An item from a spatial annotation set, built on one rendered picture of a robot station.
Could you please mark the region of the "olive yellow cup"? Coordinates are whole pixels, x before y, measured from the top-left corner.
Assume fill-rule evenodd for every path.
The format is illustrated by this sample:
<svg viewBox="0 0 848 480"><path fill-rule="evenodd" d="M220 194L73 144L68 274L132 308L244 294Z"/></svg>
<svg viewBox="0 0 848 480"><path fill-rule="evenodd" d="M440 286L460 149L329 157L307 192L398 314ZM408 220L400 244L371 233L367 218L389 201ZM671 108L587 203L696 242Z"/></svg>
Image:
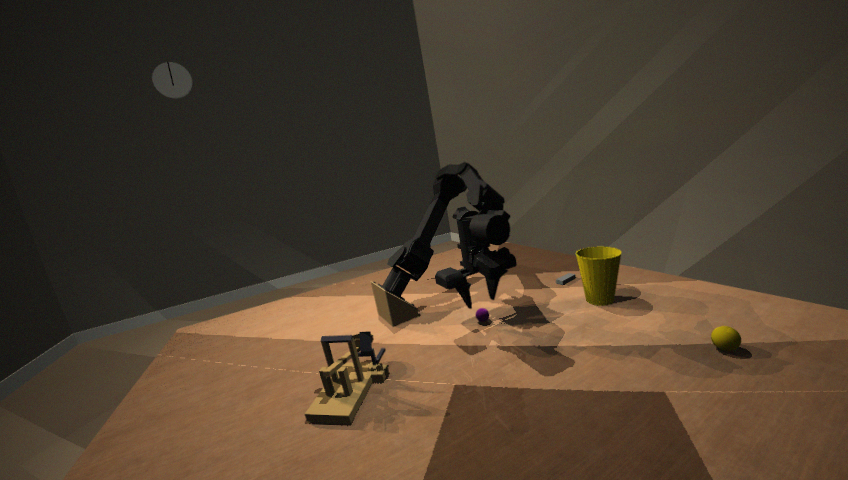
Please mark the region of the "olive yellow cup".
<svg viewBox="0 0 848 480"><path fill-rule="evenodd" d="M589 247L575 254L586 301L597 306L613 303L621 251L610 247Z"/></svg>

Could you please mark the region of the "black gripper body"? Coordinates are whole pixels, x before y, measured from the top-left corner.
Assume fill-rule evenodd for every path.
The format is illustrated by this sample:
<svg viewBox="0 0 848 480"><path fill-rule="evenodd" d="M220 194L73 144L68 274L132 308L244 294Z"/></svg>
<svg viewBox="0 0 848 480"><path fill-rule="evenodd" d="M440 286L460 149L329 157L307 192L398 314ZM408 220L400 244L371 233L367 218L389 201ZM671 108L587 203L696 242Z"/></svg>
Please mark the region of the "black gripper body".
<svg viewBox="0 0 848 480"><path fill-rule="evenodd" d="M470 242L460 241L460 243L457 244L457 246L458 246L459 249L461 249L461 253L462 253L462 260L463 261L460 261L460 266L463 266L464 268L460 269L460 270L456 270L456 269L453 269L453 268L450 267L450 268L446 268L446 269L437 271L437 273L435 275L436 284L438 284L438 285L440 285L440 286L442 286L446 289L453 289L453 288L462 286L464 284L467 284L467 276L479 273L478 271L475 272L475 273L469 272L469 265L468 265L469 253L471 253L472 249L476 249L477 252L481 251L482 248L483 248L482 247L483 244L486 244L486 243L480 242L480 241L470 241ZM510 254L510 257L511 257L510 258L511 264L506 266L506 269L510 269L510 268L513 268L513 267L516 266L516 258L514 257L513 254Z"/></svg>

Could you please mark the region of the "yellow ball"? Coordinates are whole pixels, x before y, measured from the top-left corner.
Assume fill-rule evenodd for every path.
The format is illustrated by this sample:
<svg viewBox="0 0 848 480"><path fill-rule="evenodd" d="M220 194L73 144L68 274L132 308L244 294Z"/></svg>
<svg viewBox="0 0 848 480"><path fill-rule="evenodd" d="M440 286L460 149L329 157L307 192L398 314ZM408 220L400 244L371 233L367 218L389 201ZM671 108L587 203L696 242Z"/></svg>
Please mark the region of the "yellow ball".
<svg viewBox="0 0 848 480"><path fill-rule="evenodd" d="M741 336L729 326L718 327L711 334L713 344L723 351L732 351L741 345Z"/></svg>

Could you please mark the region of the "tan wooden toy catapult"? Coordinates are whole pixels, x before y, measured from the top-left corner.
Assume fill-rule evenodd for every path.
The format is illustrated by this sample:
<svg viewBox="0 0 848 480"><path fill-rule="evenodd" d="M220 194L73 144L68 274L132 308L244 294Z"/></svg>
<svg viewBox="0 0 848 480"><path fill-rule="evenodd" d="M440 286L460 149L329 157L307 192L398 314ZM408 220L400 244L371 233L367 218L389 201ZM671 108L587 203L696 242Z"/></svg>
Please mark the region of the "tan wooden toy catapult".
<svg viewBox="0 0 848 480"><path fill-rule="evenodd" d="M385 381L388 365L379 362L386 348L376 357L371 331L359 333L321 337L328 368L319 370L323 388L304 413L306 421L351 424L372 382ZM347 342L349 351L334 362L329 343L340 342ZM371 356L372 362L360 363L359 357L367 356ZM347 362L350 359L352 362Z"/></svg>

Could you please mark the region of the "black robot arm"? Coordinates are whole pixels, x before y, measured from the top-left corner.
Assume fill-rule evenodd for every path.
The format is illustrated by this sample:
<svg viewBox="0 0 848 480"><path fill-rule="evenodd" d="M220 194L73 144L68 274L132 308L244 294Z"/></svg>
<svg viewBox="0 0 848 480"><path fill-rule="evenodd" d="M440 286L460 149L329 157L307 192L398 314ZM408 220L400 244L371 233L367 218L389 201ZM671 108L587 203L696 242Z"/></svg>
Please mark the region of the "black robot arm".
<svg viewBox="0 0 848 480"><path fill-rule="evenodd" d="M469 272L478 271L489 280L505 274L506 266L511 264L509 249L503 247L490 251L487 244L502 245L509 237L510 215L503 210L504 198L465 162L461 165L448 164L437 172L433 183L434 196L414 237L389 258L387 265L393 268L384 284L378 286L405 300L401 295L410 279L418 281L428 268L434 253L430 243L450 200L467 188L468 202L480 212L468 210L465 206L457 208L453 218L457 219L459 239L486 243L481 251L472 249L469 253Z"/></svg>

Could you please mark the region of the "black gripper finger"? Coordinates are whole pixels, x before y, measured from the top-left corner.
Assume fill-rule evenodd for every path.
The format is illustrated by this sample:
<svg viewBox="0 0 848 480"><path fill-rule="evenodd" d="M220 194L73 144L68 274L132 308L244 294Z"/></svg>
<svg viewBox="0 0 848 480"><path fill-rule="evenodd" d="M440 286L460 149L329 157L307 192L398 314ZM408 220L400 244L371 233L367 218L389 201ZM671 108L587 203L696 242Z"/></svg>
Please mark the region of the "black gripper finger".
<svg viewBox="0 0 848 480"><path fill-rule="evenodd" d="M501 276L502 276L502 275L501 275ZM490 297L489 297L489 298L490 298L490 300L493 300L493 299L495 298L495 294L496 294L496 290L497 290L498 282L499 282L499 279L500 279L500 277L501 277L501 276L497 277L497 279L496 279L496 280L489 280L489 279L487 279L487 278L485 277L485 278L486 278L486 282L487 282L487 287L488 287L489 295L490 295Z"/></svg>
<svg viewBox="0 0 848 480"><path fill-rule="evenodd" d="M458 291L458 293L462 297L462 299L465 302L465 304L467 305L467 307L471 310L472 309L472 301L471 301L471 295L470 295L470 287L471 287L471 283L467 282L467 284L456 287L455 289Z"/></svg>

